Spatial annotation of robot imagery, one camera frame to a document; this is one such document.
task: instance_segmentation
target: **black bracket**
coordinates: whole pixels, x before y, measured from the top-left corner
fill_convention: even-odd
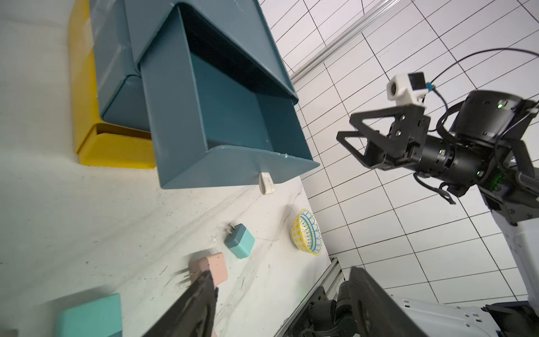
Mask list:
[[[394,167],[394,159],[403,156],[421,157],[421,153],[409,153],[411,147],[424,144],[424,138],[430,123],[430,117],[423,116],[425,108],[418,105],[396,106],[387,109],[358,112],[350,116],[350,124],[357,131],[340,131],[337,141],[341,143],[353,156],[369,168]],[[364,123],[365,119],[394,117],[389,134],[384,136],[379,131],[370,128]],[[347,137],[365,137],[368,139],[365,154],[362,155],[348,141]],[[385,163],[389,156],[393,163]]]

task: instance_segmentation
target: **metal rail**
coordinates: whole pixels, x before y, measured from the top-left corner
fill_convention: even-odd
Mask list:
[[[352,26],[348,27],[344,32],[339,34],[333,41],[331,41],[323,50],[318,52],[312,59],[302,65],[296,72],[290,76],[292,84],[298,83],[312,70],[316,69],[319,65],[324,63],[328,58],[333,56],[337,51],[343,48],[353,38],[358,36],[365,28],[370,26],[374,21],[379,19],[389,11],[400,0],[381,0],[367,13],[361,16]]]

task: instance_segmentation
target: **yellow storage bin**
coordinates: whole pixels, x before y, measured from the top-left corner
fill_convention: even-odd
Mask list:
[[[87,166],[155,168],[148,132],[105,123],[99,117],[88,0],[76,0],[68,24],[74,151]]]

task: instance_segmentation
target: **teal power adapter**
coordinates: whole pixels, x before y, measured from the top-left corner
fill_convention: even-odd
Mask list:
[[[230,234],[225,240],[225,245],[238,257],[244,259],[249,257],[254,246],[254,237],[243,224],[236,226],[229,225],[226,229]]]

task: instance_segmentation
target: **wall tile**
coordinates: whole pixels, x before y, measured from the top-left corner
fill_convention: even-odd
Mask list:
[[[318,150],[316,149],[316,145],[314,144],[314,141],[313,141],[312,137],[307,140],[307,146],[309,147],[310,154],[313,157],[318,156]]]
[[[305,137],[305,139],[309,139],[311,137],[308,127],[304,127],[301,130],[303,131],[303,136]]]
[[[474,224],[475,229],[477,229],[477,232],[479,232],[480,236],[492,235],[502,232],[498,225],[496,225],[496,222],[494,222],[494,218],[490,213],[473,216],[470,218],[470,220]]]
[[[328,175],[324,170],[308,176],[301,181],[307,198],[311,198],[331,188]]]
[[[328,67],[331,79],[333,82],[340,81],[355,68],[369,60],[372,56],[374,56],[374,54],[369,48],[369,45],[364,40],[361,41],[349,52],[344,54],[340,59]]]
[[[368,171],[369,169],[361,165],[361,163],[354,156],[347,156],[326,167],[326,172],[328,173],[329,181],[331,182],[332,186],[342,184],[343,182]]]
[[[391,69],[437,38],[427,21],[423,20],[389,46],[376,53],[376,56],[384,69]]]
[[[265,0],[260,7],[268,26],[273,27],[295,3],[296,1],[290,0]]]
[[[517,268],[502,270],[502,274],[516,296],[525,295],[528,293],[526,290],[526,285],[524,285],[524,281],[522,280],[520,272]]]
[[[347,223],[356,222],[391,209],[382,187],[360,194],[341,203]]]
[[[375,84],[373,88],[376,90],[379,90],[379,88],[375,88],[375,87],[378,86],[382,80],[386,80],[385,81],[386,83],[388,82],[387,77],[382,75],[372,83],[372,84]],[[367,91],[367,87],[360,90],[358,93],[352,95],[351,99],[357,99],[357,98],[360,98],[360,96],[365,95]],[[385,109],[385,108],[389,108],[393,106],[395,106],[395,102],[388,100],[388,95],[386,91],[384,90],[380,92],[378,95],[374,96],[373,98],[369,99],[365,103],[355,108],[354,111],[352,111],[351,113],[371,111],[371,110],[380,110],[380,109]]]
[[[322,233],[346,225],[346,220],[344,220],[344,216],[342,215],[339,205],[333,205],[314,213],[314,218],[320,226],[320,231]]]
[[[367,1],[363,1],[363,7],[364,8],[368,6],[368,5],[365,4],[366,2]],[[377,1],[371,1],[372,5],[374,5],[376,3],[377,3]],[[376,19],[372,24],[370,24],[367,28],[365,28],[363,30],[363,35],[365,35],[365,36],[371,35],[374,31],[376,31],[381,26],[385,25],[386,22],[393,19],[395,17],[395,15],[399,14],[404,9],[407,9],[409,6],[413,6],[411,0],[400,0],[395,5],[393,5],[393,7],[391,7],[391,9],[389,9],[386,13],[384,13],[384,15],[382,17]]]
[[[355,197],[356,195],[367,192],[373,188],[377,188],[380,185],[382,184],[376,176],[376,173],[374,172],[374,170],[370,170],[367,173],[353,178],[352,180],[335,186],[333,190],[335,191],[337,200],[339,202],[342,202],[346,199],[350,199],[352,197]]]
[[[330,255],[340,253],[345,250],[355,250],[356,247],[347,226],[325,232],[322,240],[324,241],[328,254]]]
[[[441,36],[451,49],[518,7],[517,1],[495,0]]]
[[[425,182],[432,185],[433,179],[425,180]],[[435,192],[421,186],[415,180],[413,175],[407,175],[388,184],[385,184],[384,189],[385,192],[388,194],[391,204],[395,208],[436,194]]]
[[[447,48],[441,42],[440,39],[436,39],[433,42],[427,44],[415,54],[409,56],[407,59],[403,60],[395,67],[389,69],[387,74],[389,78],[397,74],[406,74],[409,72],[414,72],[421,69],[423,66],[436,59],[436,57],[447,52]]]
[[[303,117],[305,117],[305,121],[307,122],[307,124],[310,124],[318,117],[324,115],[324,113],[338,106],[339,103],[341,103],[341,98],[339,97],[335,87],[332,86],[326,91],[324,91],[320,96],[316,97],[309,104],[302,106],[301,111],[303,112]],[[342,114],[340,117],[343,117],[344,115],[346,115],[346,110],[344,110],[344,114]],[[330,124],[331,123],[327,123],[326,125],[320,125],[318,127],[315,127],[316,131],[313,131],[313,134],[316,134],[321,129],[324,129]]]
[[[378,178],[380,179],[382,184],[387,184],[390,181],[399,179],[401,177],[404,177],[405,175],[412,174],[412,172],[413,172],[412,170],[408,170],[403,167],[392,169],[392,170],[387,170],[387,171],[376,169],[376,174],[378,175]]]
[[[526,129],[526,132],[524,132],[522,140],[528,148],[531,160],[539,159],[539,146],[537,146],[537,144],[539,144],[539,123],[530,125]]]
[[[470,13],[480,10],[491,0],[452,0],[430,15],[427,20],[438,35],[442,35],[465,20]]]
[[[334,89],[335,88],[332,87],[326,92],[329,93],[329,95],[333,95],[333,92],[335,92],[335,93],[337,92],[337,91],[334,91]],[[311,131],[311,133],[313,135],[315,135],[318,132],[322,131],[325,127],[333,124],[334,122],[336,122],[337,120],[341,119],[342,117],[344,117],[346,115],[347,115],[346,114],[346,109],[344,109],[344,105],[342,103],[340,103],[337,106],[333,107],[328,112],[326,112],[326,113],[322,114],[321,116],[319,116],[317,119],[313,120],[309,124],[309,130]]]
[[[388,294],[405,299],[414,299],[427,302],[438,303],[432,289],[428,283],[412,284],[409,286],[389,288],[385,290]]]
[[[331,81],[328,72],[324,70],[301,89],[297,90],[298,98],[300,100],[299,105],[301,107],[306,106],[332,85],[333,82]]]
[[[329,258],[332,259],[334,257],[338,259],[341,269],[363,265],[360,255],[357,253],[357,249],[331,255]]]
[[[349,225],[358,247],[404,235],[395,212],[385,213]]]
[[[290,28],[279,40],[275,42],[279,53],[284,58],[296,46],[316,30],[310,15],[304,15],[292,28]]]
[[[526,50],[538,50],[539,48],[537,46],[539,46],[539,32],[531,34],[514,44],[512,47]],[[477,87],[480,87],[533,58],[534,56],[529,54],[502,51],[467,70],[466,73],[472,82]]]
[[[470,91],[474,90],[475,87],[465,74],[460,74],[454,79],[439,85],[437,89],[438,92],[442,95],[442,97],[444,97],[446,102],[451,102],[463,95],[467,95]],[[426,114],[444,105],[440,98],[435,94],[427,94],[425,96],[424,104],[426,106]]]
[[[481,239],[416,254],[429,281],[497,270]]]
[[[317,163],[319,163],[320,165],[318,167],[315,167],[314,169],[310,170],[310,171],[307,171],[305,173],[303,173],[302,175],[300,175],[300,178],[304,179],[304,178],[307,178],[308,176],[320,171],[321,169],[324,168],[324,165],[322,165],[322,161],[320,160],[320,156],[316,156],[316,157],[313,157],[313,160]]]
[[[342,99],[346,99],[384,74],[375,57],[370,58],[354,71],[335,83]]]
[[[320,156],[322,161],[327,162],[327,165],[331,165],[348,155],[350,155],[350,152],[348,152],[344,146],[338,143],[324,151]]]
[[[324,152],[338,143],[337,132],[350,130],[354,130],[354,127],[350,125],[349,118],[346,115],[314,135],[313,140],[316,148],[318,151]]]
[[[422,20],[423,15],[410,4],[372,34],[365,36],[374,53],[378,53]]]
[[[419,8],[421,13],[427,17],[449,1],[450,0],[414,0],[414,4]]]
[[[342,7],[333,13],[329,19],[318,27],[320,34],[322,34],[322,38],[327,41],[344,24],[349,22],[359,13],[363,13],[361,1],[347,1]]]
[[[317,26],[335,13],[347,0],[320,0],[309,11]]]
[[[388,84],[388,82],[389,80],[385,76],[385,74],[381,75],[376,80],[367,84],[365,87],[363,87],[361,90],[359,90],[352,96],[348,98],[343,98],[344,107],[347,111],[355,111],[360,105],[369,101],[374,96],[385,92],[385,86]]]
[[[438,76],[442,71],[444,71],[454,62],[455,58],[449,52],[445,52],[444,54],[440,55],[436,59],[421,67],[419,71],[422,71],[425,74],[425,80],[432,81],[434,77]],[[462,74],[462,68],[458,65],[455,65],[451,67],[448,71],[446,71],[444,74],[442,74],[438,79],[436,79],[436,83],[438,86],[441,86],[445,82],[457,77],[459,74]]]
[[[427,281],[414,254],[370,263],[365,266],[365,270],[382,288]]]
[[[288,55],[283,57],[283,59],[294,70],[298,63],[311,54],[318,46],[323,44],[324,41],[320,37],[320,34],[317,30],[314,30],[305,38],[305,40],[301,41],[294,49],[292,49]]]
[[[482,90],[495,90],[520,97],[534,96],[539,92],[539,83],[534,80],[539,74],[539,59],[534,59],[517,69],[481,86]]]
[[[316,79],[318,75],[326,71],[326,67],[324,67],[323,64],[319,65],[318,67],[314,68],[311,72],[306,74],[301,80],[294,83],[294,88],[296,89],[296,92],[298,92],[301,88],[309,84],[312,80]]]
[[[513,302],[515,300],[514,296],[507,296],[507,297],[498,297],[498,298],[490,298],[488,300],[478,300],[478,301],[466,301],[466,302],[457,302],[457,303],[451,303],[451,305],[454,306],[460,306],[461,308],[464,307],[484,307],[487,304],[494,304],[494,303],[500,303],[500,302]]]
[[[440,303],[512,296],[500,271],[430,282]]]
[[[483,238],[488,251],[500,269],[515,268],[516,263],[502,233]]]
[[[412,247],[405,236],[363,246],[357,250],[360,253],[363,263],[371,263],[413,253]]]
[[[537,1],[537,0],[529,0],[526,3],[524,3],[524,7],[526,7],[526,9],[530,12],[530,14],[536,20],[539,20],[539,1]]]
[[[329,190],[309,198],[310,210],[312,212],[318,212],[327,207],[335,205],[336,203],[337,198],[335,197],[333,190]]]
[[[311,9],[319,0],[305,0],[308,9]]]
[[[477,214],[490,212],[488,207],[485,205],[481,194],[479,193],[479,188],[477,185],[470,187],[468,192],[459,198],[462,206],[468,213],[468,216],[474,216]]]
[[[416,252],[476,238],[479,238],[479,235],[469,219],[458,220],[408,235]]]
[[[290,10],[271,27],[271,34],[274,40],[280,39],[296,22],[307,14],[305,3],[300,0],[290,8]]]
[[[466,213],[459,203],[450,205],[439,195],[402,206],[395,209],[395,212],[406,233],[416,232],[466,217]]]
[[[296,110],[296,115],[298,116],[298,121],[300,122],[300,126],[302,128],[306,127],[307,123],[305,122],[305,118],[303,118],[303,113],[301,112],[301,110],[299,110],[299,108]]]
[[[457,59],[460,59],[472,51],[509,46],[535,32],[537,29],[539,29],[539,23],[524,8],[518,7],[492,25],[452,48],[451,52]],[[479,54],[462,61],[460,65],[464,69],[469,69],[487,57],[489,57],[488,53]]]

